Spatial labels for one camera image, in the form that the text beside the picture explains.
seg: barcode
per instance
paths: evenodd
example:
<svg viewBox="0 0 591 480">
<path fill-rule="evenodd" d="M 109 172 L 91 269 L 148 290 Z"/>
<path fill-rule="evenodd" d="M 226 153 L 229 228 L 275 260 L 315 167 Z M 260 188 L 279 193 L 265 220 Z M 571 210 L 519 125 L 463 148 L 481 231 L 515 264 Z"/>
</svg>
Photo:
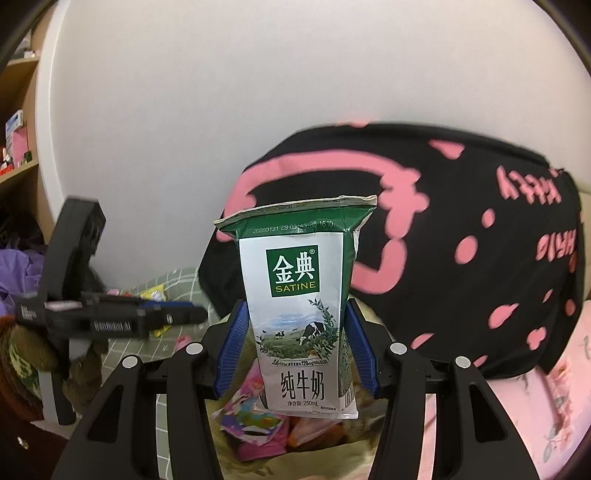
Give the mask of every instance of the barcode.
<svg viewBox="0 0 591 480">
<path fill-rule="evenodd" d="M 345 408 L 351 405 L 353 400 L 355 400 L 355 392 L 353 391 L 353 385 L 351 385 L 345 394 Z"/>
</svg>

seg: beige headboard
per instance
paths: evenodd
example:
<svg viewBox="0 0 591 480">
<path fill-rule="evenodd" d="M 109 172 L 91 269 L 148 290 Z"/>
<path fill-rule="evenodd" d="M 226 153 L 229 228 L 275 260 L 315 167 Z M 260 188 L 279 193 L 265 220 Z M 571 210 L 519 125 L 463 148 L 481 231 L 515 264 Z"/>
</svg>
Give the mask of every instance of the beige headboard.
<svg viewBox="0 0 591 480">
<path fill-rule="evenodd" d="M 591 287 L 591 190 L 579 185 L 579 196 L 581 197 L 581 207 L 583 209 L 583 224 L 585 233 L 585 291 L 584 297 L 589 295 Z"/>
</svg>

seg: green logo square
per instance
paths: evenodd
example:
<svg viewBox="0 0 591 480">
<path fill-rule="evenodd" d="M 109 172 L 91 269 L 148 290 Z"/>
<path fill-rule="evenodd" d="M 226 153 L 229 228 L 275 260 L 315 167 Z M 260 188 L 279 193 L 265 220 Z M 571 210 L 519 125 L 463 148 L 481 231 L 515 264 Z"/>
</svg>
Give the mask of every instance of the green logo square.
<svg viewBox="0 0 591 480">
<path fill-rule="evenodd" d="M 318 245 L 267 250 L 272 297 L 320 291 Z"/>
</svg>

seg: blue gripper pad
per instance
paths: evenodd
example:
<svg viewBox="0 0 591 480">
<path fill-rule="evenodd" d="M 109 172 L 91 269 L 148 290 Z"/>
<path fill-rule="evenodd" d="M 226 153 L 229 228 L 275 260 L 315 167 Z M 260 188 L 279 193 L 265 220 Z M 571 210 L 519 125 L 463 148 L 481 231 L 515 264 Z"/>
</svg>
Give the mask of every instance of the blue gripper pad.
<svg viewBox="0 0 591 480">
<path fill-rule="evenodd" d="M 368 339 L 361 326 L 361 322 L 365 321 L 363 318 L 358 318 L 349 300 L 345 307 L 345 332 L 347 334 L 347 340 L 349 341 L 349 346 L 355 359 L 355 366 L 357 367 L 361 384 L 376 397 L 379 391 L 377 375 L 378 361 L 369 346 Z"/>
<path fill-rule="evenodd" d="M 250 321 L 248 305 L 243 301 L 217 358 L 217 376 L 213 389 L 218 398 L 221 398 L 224 392 L 230 388 Z"/>
</svg>

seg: white trim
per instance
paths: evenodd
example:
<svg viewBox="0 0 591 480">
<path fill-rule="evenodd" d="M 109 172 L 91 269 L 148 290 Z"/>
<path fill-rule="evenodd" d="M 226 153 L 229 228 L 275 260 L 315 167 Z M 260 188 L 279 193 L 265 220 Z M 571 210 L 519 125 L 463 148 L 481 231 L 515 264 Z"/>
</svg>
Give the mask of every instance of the white trim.
<svg viewBox="0 0 591 480">
<path fill-rule="evenodd" d="M 37 73 L 37 94 L 35 97 L 35 130 L 37 131 L 37 151 L 41 178 L 49 202 L 53 219 L 56 220 L 64 203 L 60 178 L 57 174 L 53 139 L 51 137 L 51 75 L 56 54 L 57 40 L 61 26 L 72 0 L 58 1 L 51 16 Z"/>
</svg>

